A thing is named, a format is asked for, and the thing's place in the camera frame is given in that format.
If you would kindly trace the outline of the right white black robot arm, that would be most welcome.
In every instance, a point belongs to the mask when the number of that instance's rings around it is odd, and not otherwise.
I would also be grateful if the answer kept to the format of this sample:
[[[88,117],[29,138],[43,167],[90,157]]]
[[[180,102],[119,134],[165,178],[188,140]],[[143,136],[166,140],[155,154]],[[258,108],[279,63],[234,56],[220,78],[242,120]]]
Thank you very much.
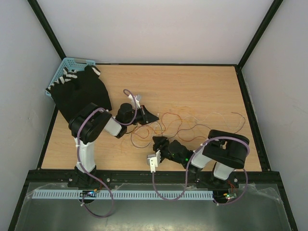
[[[230,174],[243,169],[250,152],[250,140],[242,135],[220,130],[210,130],[207,140],[196,150],[189,150],[179,141],[169,141],[164,136],[153,137],[154,154],[147,156],[147,164],[154,173],[159,164],[167,159],[182,165],[188,172],[196,174],[210,162],[215,161],[209,185],[225,187]]]

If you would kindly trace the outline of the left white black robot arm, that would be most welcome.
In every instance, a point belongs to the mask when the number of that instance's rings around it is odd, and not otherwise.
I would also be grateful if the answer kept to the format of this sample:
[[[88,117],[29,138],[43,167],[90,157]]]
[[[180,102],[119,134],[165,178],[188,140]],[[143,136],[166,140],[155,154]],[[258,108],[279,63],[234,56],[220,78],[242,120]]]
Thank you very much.
[[[115,118],[107,111],[97,111],[82,127],[86,118],[98,108],[97,105],[90,103],[68,124],[80,153],[80,161],[75,166],[75,173],[77,179],[87,187],[92,186],[96,181],[94,142],[103,131],[119,139],[127,132],[126,123],[132,122],[133,125],[143,126],[159,120],[159,117],[150,113],[144,105],[134,110],[130,103],[123,103]]]

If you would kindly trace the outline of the black striped cloth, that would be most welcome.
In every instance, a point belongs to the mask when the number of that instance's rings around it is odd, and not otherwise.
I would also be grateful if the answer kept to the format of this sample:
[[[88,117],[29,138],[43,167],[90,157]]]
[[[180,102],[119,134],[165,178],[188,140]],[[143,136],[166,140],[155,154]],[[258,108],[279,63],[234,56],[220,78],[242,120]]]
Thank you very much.
[[[63,68],[64,74],[46,88],[56,107],[67,122],[90,103],[112,110],[111,101],[105,84],[99,79],[101,72],[94,65],[88,65],[83,71]]]

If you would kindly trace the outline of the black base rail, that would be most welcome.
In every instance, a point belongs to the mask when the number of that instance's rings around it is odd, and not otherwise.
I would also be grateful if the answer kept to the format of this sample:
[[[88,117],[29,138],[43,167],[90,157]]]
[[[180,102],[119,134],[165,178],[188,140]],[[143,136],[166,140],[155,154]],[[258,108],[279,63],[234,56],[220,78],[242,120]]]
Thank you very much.
[[[150,171],[109,171],[97,170],[94,175],[102,180],[107,186],[113,188],[123,183],[130,184],[152,184],[152,173]],[[154,174],[154,182],[159,184],[184,184],[184,171],[158,171]],[[70,187],[90,188],[99,187],[100,183],[86,174],[72,172],[68,177]],[[201,171],[188,174],[188,184],[196,184],[200,188],[228,189],[232,185],[239,187],[238,177],[232,173],[227,181],[214,180],[212,172]]]

